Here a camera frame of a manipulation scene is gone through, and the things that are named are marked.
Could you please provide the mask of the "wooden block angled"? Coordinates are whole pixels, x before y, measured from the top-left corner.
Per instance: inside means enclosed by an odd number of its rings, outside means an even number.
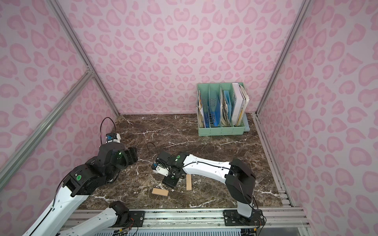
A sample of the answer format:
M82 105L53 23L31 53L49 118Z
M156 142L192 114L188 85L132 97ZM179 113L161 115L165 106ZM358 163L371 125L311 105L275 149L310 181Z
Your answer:
M186 175L186 190L192 191L192 175Z

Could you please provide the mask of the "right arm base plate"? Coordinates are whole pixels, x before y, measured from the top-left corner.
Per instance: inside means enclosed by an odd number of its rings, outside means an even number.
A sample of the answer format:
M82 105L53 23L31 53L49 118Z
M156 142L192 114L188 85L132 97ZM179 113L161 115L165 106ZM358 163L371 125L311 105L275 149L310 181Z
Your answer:
M237 210L224 210L222 214L225 226L262 227L266 224L266 217L260 209L253 209L250 217L240 215Z

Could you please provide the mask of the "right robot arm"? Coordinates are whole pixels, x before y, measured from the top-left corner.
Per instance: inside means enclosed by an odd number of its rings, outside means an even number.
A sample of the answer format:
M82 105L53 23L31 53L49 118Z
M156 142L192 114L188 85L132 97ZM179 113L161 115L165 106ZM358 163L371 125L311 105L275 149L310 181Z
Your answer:
M162 183L175 188L184 175L198 175L224 184L237 202L237 212L244 218L253 216L253 196L256 175L240 159L231 162L213 161L187 152L171 155L162 151L151 166L156 174L164 176Z

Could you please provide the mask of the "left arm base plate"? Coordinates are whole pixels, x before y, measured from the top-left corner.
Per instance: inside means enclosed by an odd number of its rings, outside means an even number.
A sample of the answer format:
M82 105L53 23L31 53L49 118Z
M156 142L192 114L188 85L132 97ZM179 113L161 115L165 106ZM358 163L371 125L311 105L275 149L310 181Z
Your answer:
M112 225L112 227L118 228L129 228L132 227L142 227L144 218L145 218L145 211L127 211L121 213L116 220L116 223Z

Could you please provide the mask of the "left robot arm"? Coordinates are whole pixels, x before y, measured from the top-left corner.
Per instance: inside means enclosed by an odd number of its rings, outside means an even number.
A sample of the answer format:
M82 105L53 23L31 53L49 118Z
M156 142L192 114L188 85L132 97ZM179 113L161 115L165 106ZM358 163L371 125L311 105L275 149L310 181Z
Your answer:
M98 215L62 230L63 225L94 191L117 180L120 172L138 161L137 149L110 142L99 147L97 156L72 169L58 185L53 201L24 233L26 236L93 236L115 226L132 226L129 209L115 201Z

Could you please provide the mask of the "wooden block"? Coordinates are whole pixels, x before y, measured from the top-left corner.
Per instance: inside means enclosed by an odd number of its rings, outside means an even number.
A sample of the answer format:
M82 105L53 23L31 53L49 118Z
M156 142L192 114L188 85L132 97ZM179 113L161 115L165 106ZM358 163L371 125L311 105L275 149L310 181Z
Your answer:
M164 196L167 197L169 195L169 191L165 189L158 189L158 188L153 188L152 189L152 194L158 195L158 196Z

